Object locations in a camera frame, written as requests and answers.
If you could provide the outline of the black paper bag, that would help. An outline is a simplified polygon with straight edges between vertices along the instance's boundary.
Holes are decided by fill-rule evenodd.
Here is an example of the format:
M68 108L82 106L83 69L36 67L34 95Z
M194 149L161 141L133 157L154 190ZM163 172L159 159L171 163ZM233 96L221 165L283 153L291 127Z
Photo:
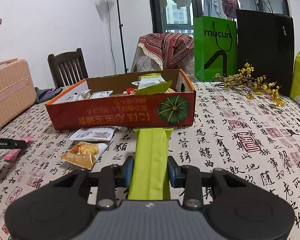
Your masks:
M265 75L288 96L294 63L294 23L287 0L239 0L238 64L249 63L254 76Z

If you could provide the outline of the green white snack packet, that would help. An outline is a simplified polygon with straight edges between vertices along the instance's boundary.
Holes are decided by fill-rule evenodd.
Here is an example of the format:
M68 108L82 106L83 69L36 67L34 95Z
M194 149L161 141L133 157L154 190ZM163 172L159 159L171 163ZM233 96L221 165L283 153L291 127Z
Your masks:
M166 81L164 80L164 78L161 76L160 73L150 73L150 74L139 76L139 79L137 81L133 81L132 85L137 86L138 90L140 90L143 88L148 88L165 82Z

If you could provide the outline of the pink mini suitcase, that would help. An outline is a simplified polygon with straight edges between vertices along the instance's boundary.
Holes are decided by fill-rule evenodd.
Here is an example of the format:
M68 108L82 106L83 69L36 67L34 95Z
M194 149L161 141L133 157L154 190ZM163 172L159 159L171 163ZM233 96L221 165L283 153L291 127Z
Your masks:
M24 59L0 62L0 130L36 102L29 65Z

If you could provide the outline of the dark wooden chair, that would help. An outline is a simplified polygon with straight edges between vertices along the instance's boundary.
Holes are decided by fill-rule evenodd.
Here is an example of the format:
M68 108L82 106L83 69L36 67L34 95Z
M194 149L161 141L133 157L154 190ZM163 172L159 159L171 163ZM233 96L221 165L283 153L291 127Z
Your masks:
M58 55L50 54L48 64L56 88L71 86L88 78L81 48Z

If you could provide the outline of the white label-back snack packet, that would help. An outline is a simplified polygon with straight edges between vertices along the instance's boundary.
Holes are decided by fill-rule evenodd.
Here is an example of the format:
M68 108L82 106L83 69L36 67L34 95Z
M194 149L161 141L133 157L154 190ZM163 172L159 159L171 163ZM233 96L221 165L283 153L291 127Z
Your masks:
M89 100L89 99L99 99L99 98L107 98L113 93L112 90L106 90L101 92L91 92L91 90L84 90L79 93L75 93L74 95L67 98L67 102L74 102L74 101L82 101L82 100Z

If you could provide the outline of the orange cardboard pumpkin box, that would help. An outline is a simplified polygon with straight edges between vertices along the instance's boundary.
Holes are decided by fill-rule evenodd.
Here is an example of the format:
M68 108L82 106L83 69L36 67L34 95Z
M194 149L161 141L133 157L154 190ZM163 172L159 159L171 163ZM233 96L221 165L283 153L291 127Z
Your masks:
M191 126L194 122L196 90L181 69L164 70L161 76L172 93L128 95L142 73L91 77L66 88L46 103L56 130L76 130L98 126L153 128ZM112 90L110 97L67 102L67 98L84 90Z

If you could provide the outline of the white grey snack packet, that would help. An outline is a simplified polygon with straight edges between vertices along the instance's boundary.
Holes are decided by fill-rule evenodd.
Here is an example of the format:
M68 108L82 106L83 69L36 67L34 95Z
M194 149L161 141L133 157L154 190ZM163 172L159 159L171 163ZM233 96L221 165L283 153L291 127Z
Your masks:
M116 126L82 128L76 131L69 138L69 140L86 141L86 142L97 142L97 141L108 142L111 141L116 130L117 130Z

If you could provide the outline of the lime green snack packet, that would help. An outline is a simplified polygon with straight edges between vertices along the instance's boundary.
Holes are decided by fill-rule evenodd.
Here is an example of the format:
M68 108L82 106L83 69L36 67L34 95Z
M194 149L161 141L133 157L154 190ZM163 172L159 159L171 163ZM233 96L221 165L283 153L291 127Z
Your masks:
M136 151L129 200L170 200L168 144L172 128L135 129Z

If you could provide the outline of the yellow dried flower branch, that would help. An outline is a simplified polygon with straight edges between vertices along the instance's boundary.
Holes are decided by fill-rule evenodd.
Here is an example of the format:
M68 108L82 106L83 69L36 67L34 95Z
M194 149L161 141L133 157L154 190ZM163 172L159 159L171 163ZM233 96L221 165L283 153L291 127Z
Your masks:
M255 99L256 96L268 96L274 107L284 107L285 102L280 94L281 86L275 81L270 82L266 75L253 77L254 70L253 65L246 62L236 74L225 76L217 73L213 79L224 89L240 92L249 100Z

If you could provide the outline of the chair with red patterned blanket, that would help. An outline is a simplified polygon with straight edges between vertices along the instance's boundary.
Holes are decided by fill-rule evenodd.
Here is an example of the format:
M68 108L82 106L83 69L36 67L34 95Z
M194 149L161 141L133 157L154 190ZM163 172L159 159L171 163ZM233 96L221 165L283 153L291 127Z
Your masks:
M194 74L194 39L179 33L140 36L131 72L171 69L182 69L186 74Z

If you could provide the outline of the green mucun paper bag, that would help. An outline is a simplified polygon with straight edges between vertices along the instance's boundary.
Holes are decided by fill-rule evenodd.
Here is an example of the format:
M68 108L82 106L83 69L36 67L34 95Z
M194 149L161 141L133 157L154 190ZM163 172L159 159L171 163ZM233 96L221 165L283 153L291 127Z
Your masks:
M233 75L238 69L237 24L223 18L194 19L194 75L213 81L215 74Z

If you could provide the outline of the grey purple folded cloth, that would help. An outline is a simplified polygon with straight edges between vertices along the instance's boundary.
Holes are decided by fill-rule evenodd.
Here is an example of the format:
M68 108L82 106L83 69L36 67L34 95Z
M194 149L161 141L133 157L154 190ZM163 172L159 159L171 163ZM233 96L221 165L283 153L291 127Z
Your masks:
M62 88L39 89L35 87L36 104L49 101L62 92Z

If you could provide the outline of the pink small sachet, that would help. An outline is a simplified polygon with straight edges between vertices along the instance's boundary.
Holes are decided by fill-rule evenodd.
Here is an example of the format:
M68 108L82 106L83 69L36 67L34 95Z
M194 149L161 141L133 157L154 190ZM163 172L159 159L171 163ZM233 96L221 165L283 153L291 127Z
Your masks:
M30 141L33 140L33 137L23 137L21 140L25 141L28 144ZM3 159L7 161L14 161L20 154L20 152L25 149L26 147L24 147L23 149L12 149L3 157Z

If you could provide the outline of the gold snack packet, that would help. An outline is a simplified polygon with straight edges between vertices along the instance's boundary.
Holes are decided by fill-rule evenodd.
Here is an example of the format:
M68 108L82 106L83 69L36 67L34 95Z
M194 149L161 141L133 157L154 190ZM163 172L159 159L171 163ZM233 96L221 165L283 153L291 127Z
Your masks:
M112 141L96 144L80 141L62 154L61 159L80 168L91 170L111 143Z

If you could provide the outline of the calligraphy print tablecloth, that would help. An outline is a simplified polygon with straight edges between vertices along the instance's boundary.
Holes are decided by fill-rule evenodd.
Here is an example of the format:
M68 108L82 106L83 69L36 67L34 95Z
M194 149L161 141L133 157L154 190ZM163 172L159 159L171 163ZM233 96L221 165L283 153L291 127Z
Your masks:
M293 208L290 239L300 239L300 106L284 98L274 108L266 98L249 100L215 83L192 79L196 88L194 124L177 127L169 154L179 165L205 172L224 168L286 200ZM61 155L73 146L70 131L56 131L45 104L34 105L0 131L0 138L33 137L13 162L0 150L0 239L9 239L4 223L17 197L75 169Z

